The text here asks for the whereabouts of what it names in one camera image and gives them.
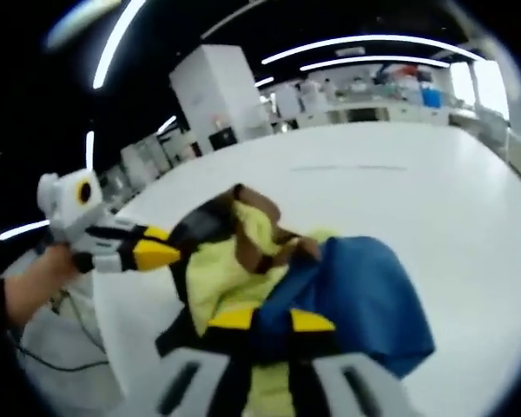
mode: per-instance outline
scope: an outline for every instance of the table surface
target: table surface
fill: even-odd
[[[405,379],[433,417],[485,415],[521,371],[521,181],[461,129],[360,122],[225,148],[170,171],[119,215],[171,229],[243,182],[280,206],[281,225],[371,235],[410,274],[437,352]],[[122,390],[160,358],[175,318],[167,268],[94,278],[96,313]]]

